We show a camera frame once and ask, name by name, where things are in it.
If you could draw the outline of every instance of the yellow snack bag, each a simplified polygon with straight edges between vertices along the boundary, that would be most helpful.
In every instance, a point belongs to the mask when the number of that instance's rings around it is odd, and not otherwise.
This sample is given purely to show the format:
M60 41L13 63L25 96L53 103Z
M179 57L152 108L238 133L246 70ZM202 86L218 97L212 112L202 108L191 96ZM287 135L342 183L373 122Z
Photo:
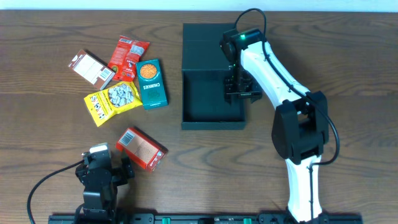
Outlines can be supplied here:
M118 84L85 97L85 103L99 127L114 115L142 105L138 91L133 82Z

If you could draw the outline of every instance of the snack package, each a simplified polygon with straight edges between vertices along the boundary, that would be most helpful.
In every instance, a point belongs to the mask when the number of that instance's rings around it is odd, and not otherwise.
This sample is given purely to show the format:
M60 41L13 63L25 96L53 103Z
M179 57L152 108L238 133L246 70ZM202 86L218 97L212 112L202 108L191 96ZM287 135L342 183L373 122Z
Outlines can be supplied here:
M149 43L120 36L108 67L115 71L113 80L132 82L137 74L136 63L148 49Z
M136 128L128 128L116 143L116 149L125 150L132 161L152 172L167 154L167 149L148 138Z
M101 62L95 60L84 50L80 50L69 63L68 67L94 85L95 88L103 90L111 81L114 72Z
M88 111L99 127L114 115L141 106L137 88L131 82L118 84L85 97Z
M149 110L167 106L167 97L163 86L159 60L153 59L138 62L137 74L144 109Z

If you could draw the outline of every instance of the barcode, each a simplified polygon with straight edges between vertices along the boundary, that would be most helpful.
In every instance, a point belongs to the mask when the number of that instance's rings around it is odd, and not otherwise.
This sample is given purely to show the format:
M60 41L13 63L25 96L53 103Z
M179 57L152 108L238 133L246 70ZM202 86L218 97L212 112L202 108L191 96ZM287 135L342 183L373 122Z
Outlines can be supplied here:
M131 140L134 138L134 134L131 131L126 131L126 133L120 139L120 143L127 146Z
M106 80L106 79L109 77L110 74L112 74L112 71L109 70L109 69L107 69L107 68L105 68L105 69L101 72L101 74L100 74L99 76L100 76L103 80Z
M121 42L128 43L128 44L131 44L131 42L132 42L132 40L127 40L127 39L125 39L125 38L120 39L120 41L121 41Z

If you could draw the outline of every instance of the green connector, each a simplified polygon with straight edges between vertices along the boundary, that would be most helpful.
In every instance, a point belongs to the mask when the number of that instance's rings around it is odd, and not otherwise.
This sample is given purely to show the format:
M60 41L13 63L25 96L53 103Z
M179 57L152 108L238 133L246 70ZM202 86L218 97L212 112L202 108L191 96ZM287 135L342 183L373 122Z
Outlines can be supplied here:
M244 218L243 224L251 224L251 218Z
M162 224L170 224L172 222L171 218L163 218L162 219Z

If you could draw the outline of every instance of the food image on package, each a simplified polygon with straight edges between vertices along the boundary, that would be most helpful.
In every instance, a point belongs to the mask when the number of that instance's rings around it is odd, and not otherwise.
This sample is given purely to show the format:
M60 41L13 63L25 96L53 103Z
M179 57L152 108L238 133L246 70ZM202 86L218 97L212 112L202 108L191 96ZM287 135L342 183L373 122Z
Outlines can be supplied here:
M119 82L111 88L92 93L85 97L85 103L97 126L116 114L142 105L133 82Z
M153 78L156 75L156 73L157 73L156 66L150 63L143 65L140 69L140 75L143 78Z
M117 108L134 101L131 89L126 84L110 88L108 94L109 100Z

